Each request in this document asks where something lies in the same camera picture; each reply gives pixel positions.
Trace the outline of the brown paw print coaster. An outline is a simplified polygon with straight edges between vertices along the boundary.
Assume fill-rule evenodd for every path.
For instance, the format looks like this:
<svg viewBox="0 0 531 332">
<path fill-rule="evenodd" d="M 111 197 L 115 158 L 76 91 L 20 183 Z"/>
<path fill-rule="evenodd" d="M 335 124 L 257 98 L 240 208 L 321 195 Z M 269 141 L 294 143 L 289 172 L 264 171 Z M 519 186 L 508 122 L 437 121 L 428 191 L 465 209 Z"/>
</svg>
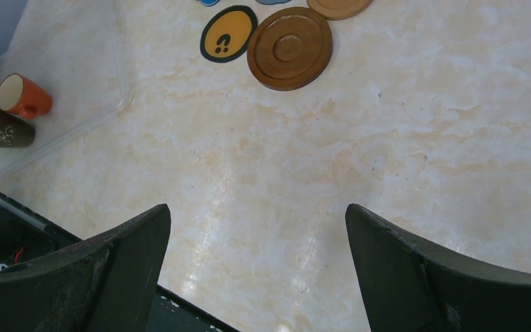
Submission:
<svg viewBox="0 0 531 332">
<path fill-rule="evenodd" d="M 257 16 L 249 6 L 234 5 L 223 9 L 209 20 L 202 31 L 201 55 L 215 63 L 237 59 L 247 50 L 257 25 Z"/>
</svg>

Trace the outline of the brown grooved coaster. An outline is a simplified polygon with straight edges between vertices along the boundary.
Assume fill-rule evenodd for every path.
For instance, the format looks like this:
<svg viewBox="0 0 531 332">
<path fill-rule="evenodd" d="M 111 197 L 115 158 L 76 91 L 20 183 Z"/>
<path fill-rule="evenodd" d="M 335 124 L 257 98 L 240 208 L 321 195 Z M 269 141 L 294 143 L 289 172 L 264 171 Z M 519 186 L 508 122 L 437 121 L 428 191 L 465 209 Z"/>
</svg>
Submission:
<svg viewBox="0 0 531 332">
<path fill-rule="evenodd" d="M 279 10 L 251 36 L 247 61 L 251 74 L 276 91 L 300 89 L 317 79 L 333 54 L 327 20 L 305 7 Z"/>
</svg>

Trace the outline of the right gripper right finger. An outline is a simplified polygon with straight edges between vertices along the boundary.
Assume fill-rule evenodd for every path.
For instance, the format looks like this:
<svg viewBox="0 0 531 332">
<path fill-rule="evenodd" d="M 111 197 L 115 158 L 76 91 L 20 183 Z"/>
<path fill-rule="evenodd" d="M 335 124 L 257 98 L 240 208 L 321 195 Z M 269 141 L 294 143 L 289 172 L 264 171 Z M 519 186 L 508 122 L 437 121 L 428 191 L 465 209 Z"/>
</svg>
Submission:
<svg viewBox="0 0 531 332">
<path fill-rule="evenodd" d="M 372 331 L 531 331 L 531 273 L 462 255 L 357 204 L 345 220 Z"/>
</svg>

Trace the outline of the blue flower coaster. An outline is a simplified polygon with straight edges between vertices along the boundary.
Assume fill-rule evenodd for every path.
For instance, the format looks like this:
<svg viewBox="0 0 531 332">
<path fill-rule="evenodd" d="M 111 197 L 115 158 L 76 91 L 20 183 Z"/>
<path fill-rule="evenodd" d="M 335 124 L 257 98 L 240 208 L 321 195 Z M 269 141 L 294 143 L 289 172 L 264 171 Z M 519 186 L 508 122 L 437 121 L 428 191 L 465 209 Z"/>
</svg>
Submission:
<svg viewBox="0 0 531 332">
<path fill-rule="evenodd" d="M 212 7 L 216 5 L 220 0 L 197 0 L 202 6 Z"/>
</svg>

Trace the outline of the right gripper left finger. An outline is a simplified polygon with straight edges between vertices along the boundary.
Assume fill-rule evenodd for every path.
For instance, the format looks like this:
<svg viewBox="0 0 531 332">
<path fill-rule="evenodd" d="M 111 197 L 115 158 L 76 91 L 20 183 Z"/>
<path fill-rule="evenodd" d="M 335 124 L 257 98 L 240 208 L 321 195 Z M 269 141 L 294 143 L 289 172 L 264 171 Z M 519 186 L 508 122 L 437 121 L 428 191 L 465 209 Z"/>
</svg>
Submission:
<svg viewBox="0 0 531 332">
<path fill-rule="evenodd" d="M 171 228 L 157 205 L 0 272 L 0 331 L 144 331 Z"/>
</svg>

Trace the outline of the light wooden coaster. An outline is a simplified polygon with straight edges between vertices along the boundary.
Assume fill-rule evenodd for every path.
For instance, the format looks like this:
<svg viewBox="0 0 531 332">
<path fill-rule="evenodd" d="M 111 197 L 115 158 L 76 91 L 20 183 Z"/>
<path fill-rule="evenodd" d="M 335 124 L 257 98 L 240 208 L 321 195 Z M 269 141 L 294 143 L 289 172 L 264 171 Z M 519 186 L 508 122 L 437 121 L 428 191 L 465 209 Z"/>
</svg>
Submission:
<svg viewBox="0 0 531 332">
<path fill-rule="evenodd" d="M 354 17 L 372 3 L 373 0 L 307 0 L 311 9 L 333 21 Z"/>
</svg>

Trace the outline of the grey silicone coaster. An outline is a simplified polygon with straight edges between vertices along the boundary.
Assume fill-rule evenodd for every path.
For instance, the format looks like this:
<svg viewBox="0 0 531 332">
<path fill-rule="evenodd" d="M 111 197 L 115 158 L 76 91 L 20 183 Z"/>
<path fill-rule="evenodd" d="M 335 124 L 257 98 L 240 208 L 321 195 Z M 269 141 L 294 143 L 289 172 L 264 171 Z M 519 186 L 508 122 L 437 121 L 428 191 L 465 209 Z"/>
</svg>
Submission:
<svg viewBox="0 0 531 332">
<path fill-rule="evenodd" d="M 292 0 L 256 0 L 257 3 L 264 5 L 264 6 L 273 6 L 273 5 L 288 3 L 289 1 L 292 1 Z"/>
</svg>

